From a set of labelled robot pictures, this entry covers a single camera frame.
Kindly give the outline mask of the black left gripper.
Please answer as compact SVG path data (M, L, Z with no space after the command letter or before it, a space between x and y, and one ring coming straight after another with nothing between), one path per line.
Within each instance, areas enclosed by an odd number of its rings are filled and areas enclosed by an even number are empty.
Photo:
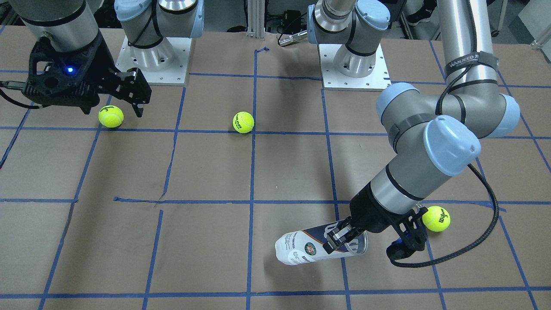
M344 220L331 223L325 228L325 238L327 242L323 245L327 254L340 251L344 247L345 254L364 254L364 231L370 233L380 233L387 227L392 227L395 219L400 219L405 214L425 214L427 208L421 206L418 212L410 209L404 214L396 214L386 210L376 200L371 189L371 183L368 183L352 200L350 201L351 217Z

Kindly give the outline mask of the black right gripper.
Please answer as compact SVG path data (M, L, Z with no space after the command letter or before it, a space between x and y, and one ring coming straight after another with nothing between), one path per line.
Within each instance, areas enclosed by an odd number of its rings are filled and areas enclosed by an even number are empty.
M139 68L116 68L102 33L83 48L55 51L50 34L43 33L29 57L29 77L22 94L45 107L79 107L85 115L99 104L99 94L129 102L143 116L152 90Z

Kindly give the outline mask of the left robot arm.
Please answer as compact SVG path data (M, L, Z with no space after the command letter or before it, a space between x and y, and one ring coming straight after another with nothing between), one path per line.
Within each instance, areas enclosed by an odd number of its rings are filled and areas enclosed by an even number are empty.
M505 136L517 126L517 102L498 90L486 1L439 0L437 7L446 88L440 96L424 96L409 83L395 83L380 93L378 117L396 156L352 198L351 216L328 232L328 254L388 227L399 235L389 257L423 251L425 208L415 213L415 205L478 157L480 139Z

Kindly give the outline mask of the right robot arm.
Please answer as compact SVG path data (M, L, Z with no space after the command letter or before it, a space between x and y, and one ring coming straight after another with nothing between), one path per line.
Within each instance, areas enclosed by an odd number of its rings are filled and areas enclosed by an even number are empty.
M191 40L204 29L202 0L10 0L35 37L24 82L2 81L4 100L26 109L80 108L100 94L137 117L153 84L185 83Z

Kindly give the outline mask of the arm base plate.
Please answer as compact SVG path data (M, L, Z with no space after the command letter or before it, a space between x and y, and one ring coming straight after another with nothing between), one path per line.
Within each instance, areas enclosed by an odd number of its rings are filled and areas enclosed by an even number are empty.
M128 45L124 38L116 67L126 72L139 68L152 86L185 86L194 39L168 37L149 49Z
M370 56L351 53L343 44L319 44L325 90L383 91L391 85L382 46Z

